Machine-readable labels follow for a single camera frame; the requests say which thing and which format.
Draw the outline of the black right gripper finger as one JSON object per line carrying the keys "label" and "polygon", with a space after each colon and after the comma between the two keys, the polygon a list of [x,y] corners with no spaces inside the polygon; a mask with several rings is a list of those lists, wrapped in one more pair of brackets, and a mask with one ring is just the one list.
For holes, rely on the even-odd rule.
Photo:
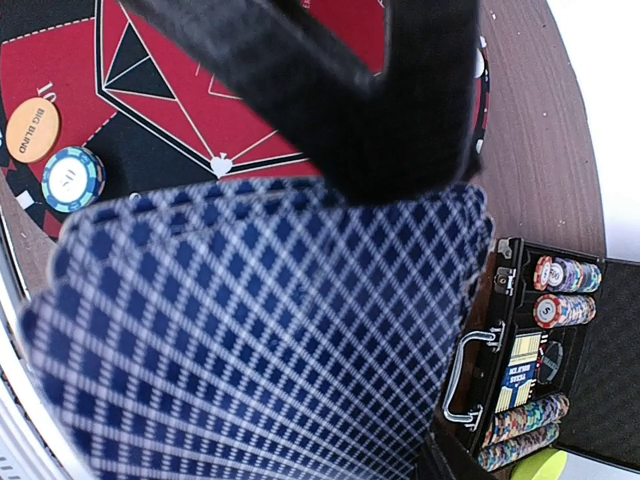
{"label": "black right gripper finger", "polygon": [[368,67],[295,1],[133,1],[353,204],[411,199],[480,171],[473,139],[479,5],[389,1]]}

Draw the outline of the grey playing card deck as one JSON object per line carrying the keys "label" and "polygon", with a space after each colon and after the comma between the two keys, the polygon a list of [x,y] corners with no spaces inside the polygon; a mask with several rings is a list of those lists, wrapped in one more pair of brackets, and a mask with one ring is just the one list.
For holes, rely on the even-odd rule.
{"label": "grey playing card deck", "polygon": [[100,479],[406,479],[493,237],[476,185],[205,183],[70,217],[20,319]]}

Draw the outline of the orange big blind button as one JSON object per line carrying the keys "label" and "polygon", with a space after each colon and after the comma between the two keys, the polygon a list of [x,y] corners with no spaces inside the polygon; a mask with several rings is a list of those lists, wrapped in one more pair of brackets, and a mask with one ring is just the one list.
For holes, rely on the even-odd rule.
{"label": "orange big blind button", "polygon": [[60,128],[60,115],[52,102],[40,97],[27,99],[7,122],[7,150],[20,163],[39,162],[55,146]]}

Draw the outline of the clear dealer button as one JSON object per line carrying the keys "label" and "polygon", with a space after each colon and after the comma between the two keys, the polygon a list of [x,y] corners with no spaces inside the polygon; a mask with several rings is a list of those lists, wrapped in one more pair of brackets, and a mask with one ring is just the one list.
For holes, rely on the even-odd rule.
{"label": "clear dealer button", "polygon": [[560,342],[549,342],[539,362],[537,380],[540,384],[550,384],[560,372],[564,359],[564,347]]}

